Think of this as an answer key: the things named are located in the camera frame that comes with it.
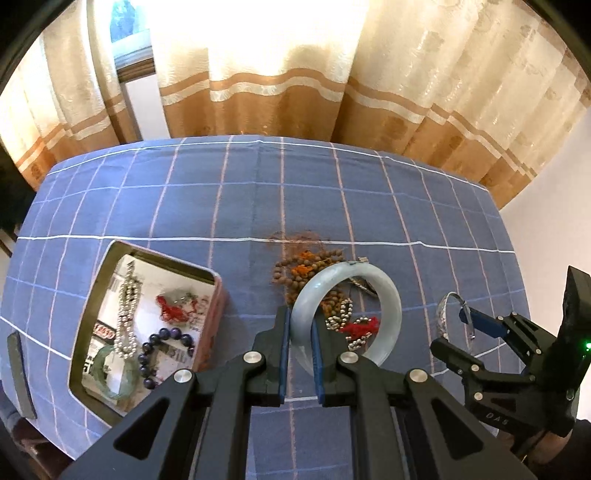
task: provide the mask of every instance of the white wall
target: white wall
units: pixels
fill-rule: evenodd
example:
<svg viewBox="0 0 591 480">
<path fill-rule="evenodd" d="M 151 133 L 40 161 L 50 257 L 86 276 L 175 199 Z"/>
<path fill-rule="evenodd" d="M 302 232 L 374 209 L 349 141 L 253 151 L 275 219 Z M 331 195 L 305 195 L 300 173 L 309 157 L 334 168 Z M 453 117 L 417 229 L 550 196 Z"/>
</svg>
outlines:
<svg viewBox="0 0 591 480">
<path fill-rule="evenodd" d="M 126 82 L 121 90 L 142 140 L 170 138 L 155 74 Z"/>
<path fill-rule="evenodd" d="M 591 109 L 501 216 L 521 268 L 531 320 L 556 334 L 567 267 L 591 274 Z M 591 374 L 581 386 L 578 417 L 591 419 Z"/>
</svg>

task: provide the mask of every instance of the white jade bangle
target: white jade bangle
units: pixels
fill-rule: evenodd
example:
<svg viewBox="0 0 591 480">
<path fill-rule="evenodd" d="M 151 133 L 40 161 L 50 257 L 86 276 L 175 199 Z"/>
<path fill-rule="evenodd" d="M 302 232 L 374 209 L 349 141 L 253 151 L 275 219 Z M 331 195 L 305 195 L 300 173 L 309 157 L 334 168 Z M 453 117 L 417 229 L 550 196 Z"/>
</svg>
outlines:
<svg viewBox="0 0 591 480">
<path fill-rule="evenodd" d="M 402 304 L 394 282 L 378 267 L 364 262 L 340 262 L 317 273 L 306 284 L 295 301 L 291 314 L 291 346 L 298 362 L 313 375 L 310 332 L 314 314 L 325 295 L 349 277 L 363 277 L 379 297 L 382 319 L 378 334 L 363 354 L 377 365 L 392 352 L 402 325 Z"/>
</svg>

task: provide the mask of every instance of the white grid line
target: white grid line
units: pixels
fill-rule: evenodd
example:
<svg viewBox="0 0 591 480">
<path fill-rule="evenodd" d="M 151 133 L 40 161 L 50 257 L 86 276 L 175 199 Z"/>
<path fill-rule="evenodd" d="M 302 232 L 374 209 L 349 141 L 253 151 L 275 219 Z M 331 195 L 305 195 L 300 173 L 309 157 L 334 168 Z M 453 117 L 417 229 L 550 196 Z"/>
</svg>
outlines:
<svg viewBox="0 0 591 480">
<path fill-rule="evenodd" d="M 160 207 L 162 206 L 162 201 L 164 199 L 164 194 L 166 193 L 166 188 L 168 187 L 168 184 L 170 182 L 170 177 L 173 174 L 173 170 L 174 170 L 174 164 L 177 161 L 177 156 L 178 156 L 178 150 L 181 148 L 181 145 L 183 145 L 183 142 L 186 140 L 187 138 L 183 138 L 181 140 L 181 143 L 178 144 L 178 146 L 174 149 L 174 154 L 173 154 L 173 159 L 170 162 L 170 168 L 168 169 L 168 174 L 166 175 L 166 181 L 164 182 L 164 187 L 162 188 L 162 192 L 160 192 L 160 198 L 158 199 L 158 204 L 156 205 L 156 210 L 154 211 L 154 216 L 152 217 L 152 224 L 150 224 L 150 232 L 148 233 L 148 236 L 150 238 L 152 238 L 153 234 L 154 234 L 154 227 L 156 226 L 156 219 L 158 218 L 158 214 L 160 212 Z M 148 240 L 148 245 L 147 248 L 150 248 L 150 242 L 152 240 Z"/>
<path fill-rule="evenodd" d="M 280 174 L 279 174 L 279 204 L 281 216 L 281 257 L 285 258 L 285 148 L 283 145 L 283 137 L 281 137 L 280 145 Z M 284 294 L 287 295 L 287 287 L 284 287 Z M 287 364 L 287 385 L 285 386 L 287 394 L 293 394 L 293 362 Z M 296 454 L 296 418 L 294 414 L 294 407 L 288 403 L 287 409 L 290 418 L 290 453 L 291 453 L 291 468 L 293 470 L 292 478 L 297 480 L 297 454 Z"/>
<path fill-rule="evenodd" d="M 433 198 L 431 197 L 431 192 L 429 191 L 429 188 L 427 187 L 427 182 L 425 181 L 425 175 L 423 174 L 422 171 L 420 171 L 419 173 L 421 174 L 421 181 L 423 182 L 423 187 L 425 188 L 425 192 L 427 193 L 427 197 L 429 198 L 429 203 L 431 203 L 431 208 L 433 209 L 433 215 L 435 215 L 435 220 L 437 221 L 437 225 L 439 226 L 439 231 L 441 232 L 441 236 L 443 237 L 443 242 L 445 243 L 445 247 L 447 250 L 447 257 L 449 258 L 449 267 L 452 271 L 453 282 L 456 285 L 455 291 L 459 295 L 462 295 L 462 293 L 460 292 L 460 283 L 457 280 L 456 267 L 454 267 L 454 265 L 453 265 L 452 252 L 449 248 L 449 243 L 447 242 L 447 236 L 445 234 L 445 231 L 443 231 L 443 225 L 441 224 L 441 220 L 439 219 L 439 215 L 437 214 L 437 209 L 435 208 L 435 204 L 433 203 Z M 466 325 L 463 325 L 463 330 L 464 330 L 464 341 L 466 342 L 466 350 L 469 350 L 468 330 L 466 328 Z"/>
<path fill-rule="evenodd" d="M 227 143 L 228 143 L 227 141 L 224 141 L 224 142 L 194 142 L 194 143 L 185 143 L 184 145 L 185 146 L 189 146 L 189 145 L 225 145 Z M 334 148 L 335 150 L 338 150 L 338 151 L 341 151 L 341 152 L 354 153 L 354 154 L 358 154 L 358 155 L 364 155 L 366 157 L 378 158 L 377 155 L 373 155 L 371 153 L 367 153 L 367 152 L 364 152 L 364 151 L 349 150 L 347 148 L 328 147 L 326 145 L 314 145 L 314 144 L 305 144 L 305 143 L 289 143 L 289 142 L 274 142 L 274 141 L 268 141 L 268 140 L 243 140 L 243 141 L 239 140 L 239 141 L 233 141 L 232 143 L 233 144 L 255 144 L 255 143 L 263 143 L 263 144 L 269 144 L 269 145 L 281 145 L 281 144 L 282 145 L 293 145 L 293 146 L 296 146 L 296 147 L 312 147 L 312 148 L 325 148 L 325 149 Z M 76 163 L 76 164 L 73 164 L 73 165 L 69 165 L 69 166 L 64 167 L 64 168 L 61 168 L 59 170 L 51 171 L 51 172 L 49 172 L 47 174 L 47 176 L 53 175 L 53 174 L 56 174 L 56 173 L 59 173 L 59 172 L 64 171 L 64 170 L 68 170 L 70 168 L 73 168 L 73 167 L 78 166 L 78 165 L 82 165 L 84 163 L 88 163 L 88 162 L 93 161 L 93 160 L 98 160 L 100 158 L 105 158 L 105 157 L 108 157 L 110 155 L 118 155 L 118 154 L 121 154 L 121 153 L 133 152 L 133 151 L 150 150 L 152 148 L 178 147 L 179 145 L 180 144 L 149 145 L 147 147 L 127 148 L 125 150 L 119 150 L 119 151 L 116 151 L 116 152 L 113 152 L 113 153 L 110 153 L 109 152 L 109 153 L 106 153 L 106 154 L 103 154 L 103 155 L 99 155 L 98 157 L 89 158 L 88 160 L 84 160 L 84 161 L 81 161 L 79 163 Z M 442 170 L 432 170 L 430 168 L 425 168 L 425 167 L 422 167 L 422 166 L 419 166 L 419 165 L 416 165 L 416 164 L 415 165 L 412 165 L 412 164 L 410 164 L 408 162 L 405 162 L 405 161 L 402 161 L 402 160 L 397 160 L 397 159 L 392 158 L 392 157 L 389 157 L 387 155 L 384 155 L 383 158 L 387 158 L 389 160 L 392 160 L 393 162 L 401 163 L 403 165 L 408 165 L 410 167 L 414 166 L 415 168 L 419 168 L 420 170 L 430 171 L 430 172 L 436 173 L 438 175 L 443 175 L 445 177 L 448 177 L 448 178 L 451 178 L 451 179 L 454 179 L 454 180 L 457 180 L 457 181 L 461 181 L 462 183 L 467 183 L 469 185 L 474 185 L 476 188 L 479 188 L 481 190 L 488 191 L 486 187 L 483 187 L 481 185 L 475 185 L 472 182 L 469 182 L 467 180 L 459 179 L 457 177 L 454 177 L 452 175 L 449 175 L 449 174 L 445 173 Z"/>
<path fill-rule="evenodd" d="M 218 214 L 219 207 L 220 207 L 220 201 L 222 200 L 223 181 L 226 178 L 226 169 L 228 167 L 228 158 L 230 156 L 230 145 L 232 143 L 232 138 L 234 138 L 234 135 L 230 135 L 230 138 L 228 138 L 228 141 L 225 142 L 226 143 L 226 154 L 224 155 L 224 158 L 223 158 L 222 172 L 220 173 L 220 185 L 217 188 L 216 203 L 213 207 L 212 229 L 210 232 L 211 239 L 209 241 L 209 254 L 207 256 L 207 266 L 209 268 L 211 268 L 212 264 L 213 264 L 213 236 L 216 234 L 217 214 Z"/>
<path fill-rule="evenodd" d="M 80 203 L 78 204 L 78 208 L 76 209 L 76 213 L 74 214 L 74 217 L 72 219 L 72 224 L 70 225 L 70 232 L 69 233 L 72 233 L 72 230 L 74 229 L 74 225 L 76 224 L 76 220 L 78 218 L 78 213 L 80 213 L 80 208 L 82 208 L 82 204 L 84 203 L 84 200 L 86 198 L 86 195 L 88 194 L 88 188 L 90 188 L 90 186 L 92 185 L 92 182 L 95 180 L 96 175 L 98 174 L 100 168 L 104 165 L 104 163 L 105 163 L 105 159 L 103 159 L 103 161 L 100 163 L 100 165 L 98 166 L 98 168 L 93 173 L 92 178 L 90 179 L 90 182 L 88 184 L 87 189 L 82 194 L 82 198 L 80 198 Z M 56 287 L 55 287 L 56 290 L 57 290 L 57 287 L 58 287 L 59 282 L 60 282 L 61 265 L 62 265 L 62 263 L 64 261 L 65 256 L 66 256 L 66 251 L 68 250 L 68 243 L 69 243 L 69 241 L 70 241 L 69 238 L 66 239 L 66 243 L 64 244 L 64 250 L 61 253 L 60 262 L 59 262 L 59 264 L 57 266 Z M 48 337 L 49 337 L 49 347 L 51 347 L 51 340 L 52 340 L 52 338 L 51 338 L 51 325 L 53 323 L 53 309 L 54 309 L 54 307 L 56 305 L 56 297 L 57 297 L 57 292 L 55 291 L 53 293 L 53 299 L 51 300 L 51 308 L 50 308 L 50 311 L 49 311 L 49 325 L 47 326 L 47 334 L 48 334 Z M 55 398 L 54 398 L 54 395 L 53 395 L 53 388 L 52 388 L 51 382 L 49 380 L 49 362 L 50 362 L 50 358 L 51 358 L 51 354 L 48 351 L 47 352 L 47 361 L 46 361 L 46 365 L 45 365 L 45 376 L 47 378 L 47 384 L 49 385 L 49 393 L 51 395 L 51 405 L 53 406 L 53 417 L 54 417 L 54 425 L 55 425 L 55 428 L 56 428 L 57 438 L 58 438 L 58 440 L 61 443 L 62 451 L 64 451 L 67 454 L 66 444 L 64 444 L 64 441 L 61 439 L 61 435 L 60 435 L 59 429 L 57 428 L 56 401 L 55 401 Z"/>
<path fill-rule="evenodd" d="M 384 164 L 384 161 L 382 159 L 382 157 L 380 157 L 380 163 L 382 164 L 382 171 L 384 172 L 384 176 L 386 177 L 386 181 L 388 182 L 388 188 L 390 189 L 390 192 L 392 193 L 392 199 L 394 200 L 394 205 L 396 207 L 396 210 L 398 211 L 398 217 L 400 217 L 400 222 L 402 223 L 402 230 L 404 230 L 404 236 L 406 237 L 406 240 L 408 242 L 408 248 L 410 250 L 410 255 L 411 255 L 411 259 L 413 261 L 413 266 L 414 266 L 414 271 L 417 275 L 417 281 L 418 281 L 418 289 L 421 292 L 421 301 L 423 302 L 423 315 L 425 317 L 425 326 L 427 328 L 427 348 L 428 348 L 428 352 L 429 352 L 429 362 L 431 363 L 431 373 L 433 373 L 435 371 L 435 359 L 433 358 L 433 354 L 431 353 L 431 341 L 433 339 L 433 337 L 431 336 L 431 324 L 429 322 L 429 313 L 427 311 L 427 298 L 425 296 L 425 289 L 423 287 L 423 279 L 421 278 L 421 273 L 420 273 L 420 269 L 418 267 L 418 262 L 417 262 L 417 257 L 414 254 L 414 248 L 412 245 L 412 242 L 410 241 L 410 234 L 408 233 L 408 229 L 406 226 L 406 222 L 404 221 L 404 217 L 402 215 L 402 210 L 400 208 L 400 205 L 398 204 L 398 199 L 396 198 L 396 195 L 394 194 L 394 188 L 392 187 L 392 182 L 390 181 L 390 175 L 388 175 L 388 170 L 386 169 L 386 165 Z"/>
<path fill-rule="evenodd" d="M 129 162 L 129 167 L 127 167 L 127 171 L 125 172 L 125 175 L 123 176 L 123 180 L 121 180 L 121 185 L 119 186 L 119 189 L 117 190 L 117 193 L 115 194 L 115 198 L 113 199 L 113 203 L 111 204 L 111 209 L 109 210 L 109 214 L 107 215 L 107 218 L 105 221 L 105 226 L 103 227 L 103 235 L 107 231 L 107 227 L 109 226 L 109 222 L 111 221 L 111 215 L 113 215 L 113 210 L 115 210 L 115 204 L 117 203 L 117 200 L 119 200 L 119 195 L 121 194 L 121 188 L 123 187 L 123 185 L 127 181 L 127 177 L 129 175 L 129 172 L 131 171 L 131 167 L 133 167 L 133 165 L 135 163 L 135 159 L 137 156 L 138 156 L 138 153 L 136 152 L 134 154 L 134 156 L 132 157 L 131 162 Z M 95 263 L 92 267 L 93 276 L 96 274 L 96 269 L 98 268 L 100 249 L 103 246 L 103 240 L 104 239 L 100 239 L 99 248 L 96 251 Z M 90 287 L 89 287 L 89 293 L 90 293 L 90 289 L 92 289 L 92 283 L 90 284 Z"/>
<path fill-rule="evenodd" d="M 318 400 L 318 397 L 286 397 L 285 401 L 288 403 L 295 402 L 295 401 L 308 401 L 308 400 Z"/>
<path fill-rule="evenodd" d="M 480 209 L 482 210 L 482 213 L 484 213 L 484 207 L 482 206 L 482 202 L 480 201 L 480 197 L 478 196 L 478 194 L 476 193 L 476 191 L 474 190 L 474 188 L 472 189 L 474 192 L 474 196 L 476 197 L 476 201 L 478 202 L 478 205 L 480 206 Z M 493 231 L 493 229 L 491 228 L 491 224 L 488 221 L 488 217 L 485 215 L 484 216 L 485 220 L 486 220 L 486 224 L 488 225 L 488 229 L 491 231 L 491 235 L 493 240 L 496 243 L 496 238 L 495 238 L 495 233 Z M 503 271 L 503 276 L 505 277 L 505 283 L 507 284 L 507 289 L 509 290 L 509 279 L 507 278 L 507 273 L 505 272 L 505 266 L 503 265 L 503 262 L 501 262 L 501 270 Z M 515 311 L 515 306 L 513 305 L 513 298 L 511 297 L 511 294 L 509 294 L 509 302 L 511 303 L 511 311 L 514 312 Z M 499 346 L 501 345 L 501 339 L 497 339 L 497 342 L 499 343 Z M 501 351 L 498 351 L 498 361 L 499 361 L 499 372 L 501 372 Z"/>
<path fill-rule="evenodd" d="M 464 213 L 464 209 L 462 208 L 462 205 L 460 204 L 460 199 L 457 197 L 457 193 L 456 193 L 456 189 L 453 186 L 453 183 L 450 181 L 449 185 L 452 187 L 452 192 L 453 192 L 453 196 L 456 198 L 457 204 L 460 207 L 460 211 L 462 212 L 462 217 L 464 218 L 464 221 L 466 222 L 466 226 L 468 227 L 468 231 L 470 232 L 470 236 L 472 237 L 472 241 L 474 242 L 474 246 L 476 248 L 478 248 L 478 243 L 476 242 L 476 237 L 474 237 L 474 234 L 472 233 L 472 228 L 470 227 L 470 223 L 468 222 L 468 218 L 466 217 L 466 214 Z M 491 303 L 491 312 L 492 312 L 492 316 L 493 318 L 496 317 L 495 315 L 495 306 L 492 303 L 492 297 L 491 297 L 491 289 L 489 287 L 488 284 L 488 277 L 486 275 L 486 270 L 484 268 L 484 262 L 482 261 L 482 255 L 480 254 L 480 252 L 478 253 L 478 260 L 480 261 L 480 269 L 482 271 L 482 276 L 484 277 L 484 282 L 486 284 L 486 292 L 488 293 L 488 298 L 489 301 Z M 501 372 L 501 351 L 498 349 L 496 351 L 498 358 L 499 358 L 499 372 Z"/>
<path fill-rule="evenodd" d="M 47 192 L 47 196 L 46 198 L 50 195 L 50 193 L 53 191 L 53 187 L 56 186 L 58 177 L 56 177 L 55 181 L 51 184 L 51 186 L 49 187 L 49 192 Z M 37 220 L 39 220 L 40 217 L 40 213 L 41 210 L 43 209 L 43 205 L 41 207 L 39 207 L 39 210 L 37 211 L 37 215 L 35 216 L 35 219 L 33 220 L 33 225 L 31 227 L 31 233 L 33 233 L 35 231 L 35 226 L 37 225 Z M 28 250 L 28 245 L 25 245 L 25 250 L 22 253 L 22 258 L 21 261 L 18 264 L 18 271 L 17 271 L 17 280 L 19 280 L 21 278 L 21 270 L 22 270 L 22 266 L 24 264 L 23 258 L 25 258 L 27 256 L 27 250 Z M 10 312 L 11 315 L 14 314 L 14 302 L 16 301 L 16 295 L 14 296 L 14 298 L 12 299 L 12 310 Z"/>
<path fill-rule="evenodd" d="M 169 184 L 164 184 L 164 183 L 151 183 L 151 184 L 147 184 L 147 185 L 125 185 L 125 186 L 121 186 L 121 187 L 95 187 L 92 189 L 88 189 L 89 192 L 99 192 L 101 190 L 132 190 L 132 189 L 157 189 L 159 187 L 209 187 L 209 186 L 219 186 L 219 182 L 218 181 L 204 181 L 204 182 L 188 182 L 188 183 L 169 183 Z M 258 180 L 247 180 L 247 181 L 226 181 L 224 182 L 224 185 L 267 185 L 267 186 L 278 186 L 279 184 L 277 182 L 273 182 L 273 181 L 258 181 Z M 284 186 L 287 187 L 301 187 L 303 189 L 318 189 L 318 190 L 340 190 L 340 188 L 338 187 L 333 187 L 333 186 L 328 186 L 328 185 L 309 185 L 309 184 L 305 184 L 305 183 L 284 183 Z M 371 194 L 371 195 L 390 195 L 390 192 L 379 192 L 379 191 L 374 191 L 374 190 L 361 190 L 361 189 L 350 189 L 350 188 L 346 188 L 344 187 L 343 190 L 345 192 L 356 192 L 356 193 L 364 193 L 364 194 Z M 73 193 L 68 193 L 67 195 L 64 195 L 63 197 L 55 197 L 52 199 L 47 199 L 47 200 L 39 200 L 39 201 L 35 201 L 32 203 L 32 205 L 42 205 L 44 203 L 49 203 L 49 202 L 56 202 L 59 201 L 61 198 L 68 198 L 68 197 L 73 197 L 76 195 L 79 195 L 81 193 L 83 193 L 84 190 L 81 190 L 79 192 L 73 192 Z M 396 193 L 396 195 L 401 195 L 401 196 L 405 196 L 407 198 L 413 199 L 413 200 L 418 200 L 420 202 L 428 202 L 428 199 L 423 199 L 421 197 L 417 197 L 415 195 L 411 195 L 407 192 L 398 192 Z M 459 208 L 454 206 L 454 205 L 449 205 L 447 203 L 442 203 L 442 202 L 433 202 L 435 205 L 442 205 L 445 207 L 449 207 L 449 208 L 453 208 L 458 210 Z M 465 212 L 472 212 L 472 213 L 481 213 L 483 215 L 489 216 L 489 217 L 493 217 L 493 218 L 501 218 L 500 215 L 493 215 L 491 213 L 485 213 L 483 211 L 477 212 L 475 210 L 469 210 L 469 209 L 464 209 Z"/>
<path fill-rule="evenodd" d="M 164 236 L 150 238 L 147 236 L 119 236 L 119 235 L 51 235 L 51 236 L 22 236 L 19 239 L 39 241 L 39 240 L 55 240 L 57 238 L 86 238 L 94 240 L 127 240 L 127 241 L 148 241 L 153 242 L 168 242 L 168 241 L 204 241 L 204 242 L 262 242 L 262 243 L 294 243 L 293 240 L 282 240 L 279 238 L 256 238 L 253 236 L 244 236 L 239 238 L 211 238 L 208 236 Z M 515 254 L 514 250 L 498 250 L 496 248 L 473 248 L 473 247 L 446 247 L 445 245 L 432 245 L 416 240 L 414 242 L 351 242 L 347 240 L 328 240 L 323 241 L 323 244 L 328 245 L 387 245 L 391 247 L 407 247 L 409 245 L 422 245 L 427 248 L 438 248 L 443 250 L 465 250 L 465 251 L 480 251 L 480 252 L 498 252 L 501 254 Z"/>
<path fill-rule="evenodd" d="M 336 177 L 339 182 L 340 199 L 343 203 L 343 209 L 345 210 L 345 219 L 347 220 L 347 228 L 349 230 L 349 238 L 351 245 L 351 257 L 353 260 L 357 260 L 357 253 L 355 252 L 355 236 L 353 234 L 353 224 L 351 223 L 351 215 L 349 214 L 349 208 L 347 206 L 347 199 L 345 198 L 345 190 L 343 188 L 343 179 L 340 174 L 339 156 L 336 154 L 335 145 L 331 142 L 330 146 L 333 149 L 333 157 L 335 159 Z M 362 312 L 365 311 L 365 301 L 363 300 L 363 292 L 358 289 L 359 294 L 359 308 Z"/>
<path fill-rule="evenodd" d="M 491 348 L 490 350 L 487 350 L 486 352 L 482 352 L 482 353 L 479 353 L 478 355 L 474 355 L 474 358 L 480 358 L 481 356 L 485 356 L 487 353 L 494 352 L 495 350 L 497 350 L 497 351 L 498 351 L 498 350 L 499 350 L 499 349 L 500 349 L 502 346 L 505 346 L 505 345 L 506 345 L 506 343 L 505 343 L 505 342 L 499 343 L 499 345 L 497 345 L 497 346 L 494 346 L 493 348 Z M 450 371 L 450 370 L 449 370 L 448 368 L 446 368 L 445 370 L 441 370 L 440 372 L 436 372 L 436 373 L 434 373 L 434 374 L 433 374 L 433 375 L 431 375 L 431 376 L 432 376 L 432 377 L 436 377 L 436 376 L 438 376 L 438 375 L 443 375 L 443 374 L 445 374 L 445 373 L 447 373 L 447 372 L 449 372 L 449 371 Z"/>
<path fill-rule="evenodd" d="M 49 345 L 46 345 L 45 343 L 40 342 L 39 340 L 37 340 L 35 337 L 32 337 L 31 335 L 29 335 L 27 332 L 25 332 L 24 330 L 22 330 L 21 328 L 17 327 L 16 325 L 14 325 L 10 320 L 6 320 L 6 318 L 0 316 L 0 320 L 2 320 L 4 323 L 10 325 L 12 328 L 14 328 L 17 332 L 19 332 L 21 335 L 27 337 L 30 341 L 35 342 L 37 345 L 43 347 L 44 349 L 62 357 L 64 360 L 68 360 L 71 361 L 72 359 L 67 356 L 64 355 L 61 352 L 58 352 L 56 349 L 51 348 Z"/>
<path fill-rule="evenodd" d="M 39 390 L 35 390 L 35 389 L 34 389 L 34 388 L 32 388 L 31 386 L 29 386 L 29 390 L 31 391 L 31 394 L 32 394 L 32 396 L 33 396 L 33 397 L 39 397 L 39 398 L 41 398 L 42 400 L 46 401 L 47 403 L 51 403 L 51 400 L 49 400 L 49 398 L 47 398 L 47 397 L 46 397 L 46 396 L 45 396 L 43 393 L 39 392 Z M 77 398 L 74 396 L 74 394 L 72 393 L 72 391 L 71 391 L 71 390 L 69 390 L 69 389 L 68 389 L 68 393 L 69 393 L 69 395 L 70 395 L 70 398 L 72 398 L 73 400 L 75 400 L 75 401 L 76 401 L 76 403 L 78 403 L 78 404 L 79 404 L 81 407 L 84 407 L 84 405 L 82 404 L 82 402 L 81 402 L 80 400 L 78 400 L 78 399 L 77 399 Z M 56 409 L 57 409 L 59 412 L 63 413 L 65 416 L 68 416 L 68 413 L 69 413 L 69 412 L 67 412 L 66 410 L 64 410 L 64 408 L 63 408 L 63 407 L 60 407 L 59 405 L 57 405 L 57 406 L 56 406 Z M 82 425 L 82 424 L 78 423 L 78 422 L 77 422 L 76 420 L 74 420 L 74 419 L 69 419 L 69 420 L 70 420 L 70 422 L 72 422 L 74 425 L 76 425 L 78 428 L 81 428 L 81 429 L 85 429 L 85 428 L 86 428 L 84 425 Z M 100 436 L 100 435 L 101 435 L 100 433 L 98 433 L 98 432 L 94 432 L 93 430 L 90 430 L 90 429 L 89 429 L 89 431 L 90 431 L 90 433 L 93 433 L 94 435 L 98 435 L 98 436 Z"/>
<path fill-rule="evenodd" d="M 72 174 L 72 176 L 70 178 L 70 181 L 68 182 L 68 185 L 66 187 L 66 190 L 65 190 L 66 192 L 68 191 L 68 189 L 72 185 L 72 181 L 74 180 L 74 178 L 75 178 L 76 174 L 78 173 L 78 171 L 79 171 L 79 168 L 76 169 L 76 171 Z M 57 208 L 53 212 L 53 215 L 51 217 L 51 221 L 49 222 L 49 227 L 47 228 L 47 233 L 48 234 L 49 234 L 49 232 L 51 232 L 51 227 L 53 226 L 53 222 L 56 219 L 56 214 L 57 214 L 59 208 L 61 207 L 61 204 L 62 204 L 62 200 L 60 201 L 60 203 L 57 205 Z M 43 244 L 43 248 L 41 249 L 41 255 L 39 256 L 39 262 L 37 264 L 37 270 L 35 271 L 35 277 L 33 279 L 33 283 L 34 284 L 37 283 L 37 276 L 39 275 L 39 269 L 41 267 L 41 260 L 43 259 L 43 255 L 45 254 L 45 248 L 46 248 L 46 246 L 47 246 L 47 243 L 44 243 Z M 31 320 L 31 312 L 33 310 L 33 297 L 34 297 L 34 295 L 35 295 L 35 287 L 33 287 L 31 289 L 31 296 L 29 298 L 29 313 L 27 315 L 27 322 L 25 324 L 25 331 L 28 331 L 29 330 L 29 322 Z M 48 352 L 47 352 L 47 366 L 49 365 L 49 356 L 50 356 L 51 350 L 53 350 L 53 349 L 51 349 L 51 347 L 49 346 L 48 347 Z M 61 442 L 61 445 L 63 447 L 65 447 L 66 445 L 64 444 L 63 440 L 61 439 L 60 434 L 58 432 L 58 428 L 57 428 L 57 412 L 56 412 L 55 403 L 53 401 L 53 391 L 51 390 L 51 385 L 50 385 L 50 381 L 49 381 L 49 376 L 48 376 L 48 373 L 47 373 L 47 369 L 46 369 L 45 377 L 46 377 L 47 385 L 48 385 L 48 387 L 50 389 L 50 393 L 51 393 L 51 404 L 53 406 L 53 416 L 54 416 L 54 425 L 55 425 L 55 428 L 56 428 L 56 434 L 57 434 L 57 437 L 58 437 L 59 441 Z M 31 378 L 31 362 L 30 361 L 27 362 L 27 378 Z"/>
</svg>

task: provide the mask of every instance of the open tin box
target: open tin box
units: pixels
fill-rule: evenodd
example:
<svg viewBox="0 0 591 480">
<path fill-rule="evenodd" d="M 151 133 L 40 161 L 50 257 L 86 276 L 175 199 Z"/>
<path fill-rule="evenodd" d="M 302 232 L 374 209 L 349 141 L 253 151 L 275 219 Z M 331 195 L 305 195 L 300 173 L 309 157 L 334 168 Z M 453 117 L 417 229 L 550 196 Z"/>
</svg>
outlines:
<svg viewBox="0 0 591 480">
<path fill-rule="evenodd" d="M 148 341 L 150 334 L 158 333 L 163 327 L 176 326 L 183 333 L 189 333 L 194 342 L 192 357 L 188 355 L 187 348 L 181 346 L 177 340 L 167 339 L 156 347 L 151 366 L 154 367 L 157 382 L 163 381 L 179 368 L 190 368 L 193 371 L 207 368 L 225 302 L 222 279 L 214 271 L 123 241 L 115 240 L 110 244 L 90 289 L 79 323 L 68 386 L 86 408 L 111 426 L 117 424 L 125 413 L 150 393 L 150 390 L 144 388 L 142 378 L 136 375 L 135 386 L 129 396 L 119 400 L 107 398 L 98 388 L 96 373 L 93 372 L 97 351 L 115 341 L 119 288 L 130 262 L 134 264 L 134 275 L 141 282 L 133 321 L 138 342 L 136 356 L 141 353 L 141 345 Z M 198 307 L 193 317 L 194 322 L 169 325 L 161 320 L 156 296 L 166 295 L 167 292 L 176 295 L 190 293 L 195 296 Z M 109 357 L 105 361 L 105 384 L 111 382 L 109 389 L 117 391 L 120 387 L 118 382 L 122 381 L 123 360 L 115 353 L 111 354 L 110 359 L 111 364 L 108 364 Z M 129 361 L 134 362 L 134 368 L 139 369 L 136 358 Z"/>
</svg>

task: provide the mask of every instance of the red tassel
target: red tassel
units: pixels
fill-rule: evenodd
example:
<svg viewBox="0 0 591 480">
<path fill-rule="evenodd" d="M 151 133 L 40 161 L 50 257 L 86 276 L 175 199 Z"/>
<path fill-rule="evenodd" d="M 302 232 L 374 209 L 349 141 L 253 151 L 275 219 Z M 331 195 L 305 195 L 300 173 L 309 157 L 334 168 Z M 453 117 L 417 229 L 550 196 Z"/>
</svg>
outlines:
<svg viewBox="0 0 591 480">
<path fill-rule="evenodd" d="M 156 302 L 160 305 L 160 319 L 166 323 L 184 323 L 189 319 L 189 312 L 186 312 L 181 307 L 169 305 L 163 295 L 156 297 Z M 196 312 L 197 300 L 191 301 L 193 311 Z"/>
<path fill-rule="evenodd" d="M 376 317 L 371 317 L 368 323 L 348 323 L 339 331 L 345 333 L 351 340 L 358 340 L 364 335 L 371 333 L 375 335 L 379 330 L 379 320 Z"/>
</svg>

